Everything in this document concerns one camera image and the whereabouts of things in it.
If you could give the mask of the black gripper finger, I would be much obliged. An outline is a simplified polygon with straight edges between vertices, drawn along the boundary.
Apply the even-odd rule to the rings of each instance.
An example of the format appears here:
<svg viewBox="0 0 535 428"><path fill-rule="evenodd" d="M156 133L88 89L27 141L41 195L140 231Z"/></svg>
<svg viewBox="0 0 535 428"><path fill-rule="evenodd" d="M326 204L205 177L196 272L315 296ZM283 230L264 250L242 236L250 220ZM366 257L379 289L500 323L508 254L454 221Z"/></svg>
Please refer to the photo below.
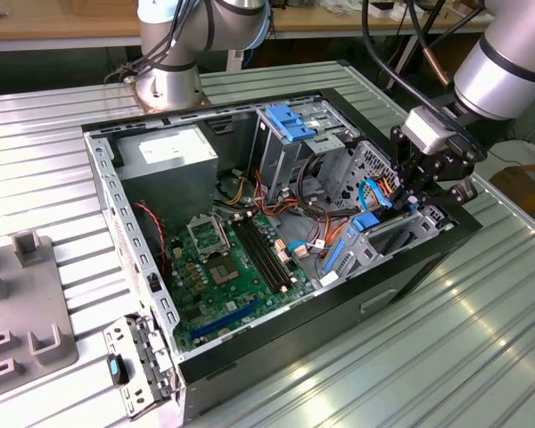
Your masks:
<svg viewBox="0 0 535 428"><path fill-rule="evenodd" d="M393 145L391 168L399 180L391 196L391 203L394 209L399 210L407 203L408 198L417 192L422 175L419 170L422 152L402 132L401 127L391 129L391 142Z"/></svg>
<svg viewBox="0 0 535 428"><path fill-rule="evenodd" d="M478 191L469 177L449 188L442 188L437 183L429 183L425 189L415 194L420 204L432 206L462 206L477 196Z"/></svg>

